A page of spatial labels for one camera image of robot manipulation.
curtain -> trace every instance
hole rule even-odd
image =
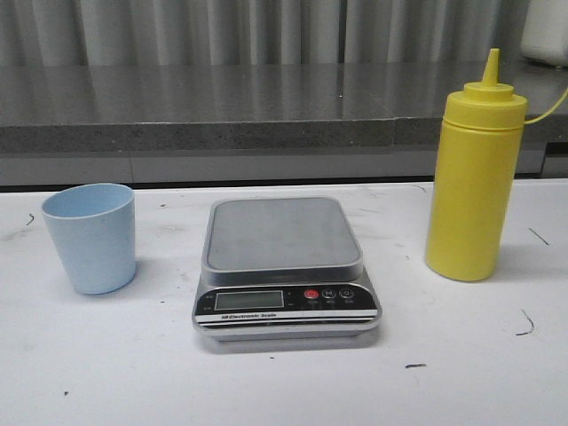
[[[0,67],[516,59],[528,0],[0,0]]]

plastic cup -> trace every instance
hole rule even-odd
[[[43,202],[43,218],[75,291],[99,295],[128,284],[136,272],[134,191],[92,184]]]

lcd display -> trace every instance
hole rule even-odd
[[[281,308],[284,299],[281,290],[273,291],[240,291],[234,293],[217,293],[216,311],[232,309]]]

plastic bottle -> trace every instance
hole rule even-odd
[[[447,98],[425,260],[454,280],[489,277],[499,255],[527,100],[498,74],[491,49],[482,81]]]

kitchen scale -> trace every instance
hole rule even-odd
[[[219,341],[357,335],[383,310],[338,201],[216,203],[193,324]]]

